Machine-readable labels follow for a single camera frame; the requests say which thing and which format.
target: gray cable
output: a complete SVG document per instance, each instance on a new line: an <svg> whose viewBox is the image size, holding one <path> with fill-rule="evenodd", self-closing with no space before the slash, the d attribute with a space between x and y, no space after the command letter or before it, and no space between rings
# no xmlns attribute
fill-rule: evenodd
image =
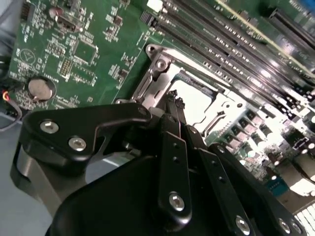
<svg viewBox="0 0 315 236"><path fill-rule="evenodd" d="M18 115L17 115L17 117L15 118L15 120L11 124L9 124L6 127L0 128L0 132L7 131L8 129L10 129L13 126L15 126L19 122L19 120L22 118L22 115L23 115L21 108L18 106L18 104L16 104L15 101L8 100L7 103L9 103L16 110Z"/></svg>

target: hex bolt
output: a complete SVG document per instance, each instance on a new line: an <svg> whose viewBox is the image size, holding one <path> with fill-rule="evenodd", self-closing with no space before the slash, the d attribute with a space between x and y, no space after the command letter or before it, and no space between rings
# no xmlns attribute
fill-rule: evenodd
<svg viewBox="0 0 315 236"><path fill-rule="evenodd" d="M289 225L287 225L287 223L284 222L284 220L282 220L281 218L278 219L279 225L280 227L287 233L291 233L290 227Z"/></svg>
<svg viewBox="0 0 315 236"><path fill-rule="evenodd" d="M294 222L294 220L291 221L291 225L299 234L302 234L301 228Z"/></svg>
<svg viewBox="0 0 315 236"><path fill-rule="evenodd" d="M235 219L236 226L242 231L244 235L250 235L251 229L248 223L239 215Z"/></svg>
<svg viewBox="0 0 315 236"><path fill-rule="evenodd" d="M87 143L79 137L71 138L68 144L75 151L83 151L87 147Z"/></svg>
<svg viewBox="0 0 315 236"><path fill-rule="evenodd" d="M139 111L142 115L144 115L144 116L147 114L146 109L144 109L143 107L139 107L139 108L138 108L138 111Z"/></svg>
<svg viewBox="0 0 315 236"><path fill-rule="evenodd" d="M59 130L59 126L52 121L44 121L40 124L40 129L47 134L54 134Z"/></svg>
<svg viewBox="0 0 315 236"><path fill-rule="evenodd" d="M182 211L185 208L185 202L178 194L169 195L169 203L176 211Z"/></svg>

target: white connector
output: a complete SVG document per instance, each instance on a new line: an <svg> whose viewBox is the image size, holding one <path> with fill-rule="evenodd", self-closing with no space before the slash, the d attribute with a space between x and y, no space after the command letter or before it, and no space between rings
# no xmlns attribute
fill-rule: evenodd
<svg viewBox="0 0 315 236"><path fill-rule="evenodd" d="M147 6L155 12L160 12L163 9L163 2L161 0L148 0Z"/></svg>

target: silver screw head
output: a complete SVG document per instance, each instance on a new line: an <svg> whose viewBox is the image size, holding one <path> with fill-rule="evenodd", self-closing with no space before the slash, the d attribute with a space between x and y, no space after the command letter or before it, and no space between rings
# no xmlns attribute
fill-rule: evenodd
<svg viewBox="0 0 315 236"><path fill-rule="evenodd" d="M157 62L156 62L156 66L158 69L160 70L165 70L167 68L167 64L164 60L162 59L158 59Z"/></svg>
<svg viewBox="0 0 315 236"><path fill-rule="evenodd" d="M218 150L222 153L224 153L224 148L222 148L221 146L218 146Z"/></svg>
<svg viewBox="0 0 315 236"><path fill-rule="evenodd" d="M284 220L282 220L281 218L278 219L279 225L280 227L287 233L291 233L290 227L289 225L287 225L287 223L284 222Z"/></svg>
<svg viewBox="0 0 315 236"><path fill-rule="evenodd" d="M142 115L144 115L144 116L147 114L146 109L144 109L143 107L139 107L139 108L138 108L138 111L139 111Z"/></svg>
<svg viewBox="0 0 315 236"><path fill-rule="evenodd" d="M71 138L68 144L75 151L83 151L87 147L87 143L79 137Z"/></svg>
<svg viewBox="0 0 315 236"><path fill-rule="evenodd" d="M182 211L185 208L184 200L175 193L169 195L169 203L176 211Z"/></svg>
<svg viewBox="0 0 315 236"><path fill-rule="evenodd" d="M235 222L236 226L242 231L244 235L250 235L251 229L248 223L241 216L237 215Z"/></svg>
<svg viewBox="0 0 315 236"><path fill-rule="evenodd" d="M54 134L59 130L59 126L52 121L44 121L40 124L40 129L47 134Z"/></svg>
<svg viewBox="0 0 315 236"><path fill-rule="evenodd" d="M302 234L301 228L294 222L294 220L291 221L291 225L299 234Z"/></svg>
<svg viewBox="0 0 315 236"><path fill-rule="evenodd" d="M197 133L197 130L194 128L194 127L190 127L190 130L192 131L192 133L196 134Z"/></svg>

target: motherboard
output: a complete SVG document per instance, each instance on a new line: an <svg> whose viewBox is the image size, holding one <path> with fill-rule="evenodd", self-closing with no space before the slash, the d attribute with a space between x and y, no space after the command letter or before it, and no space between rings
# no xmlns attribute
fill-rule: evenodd
<svg viewBox="0 0 315 236"><path fill-rule="evenodd" d="M28 112L157 108L172 92L272 191L296 190L285 170L313 161L315 17L296 0L28 0L8 76ZM305 179L297 192L315 193Z"/></svg>

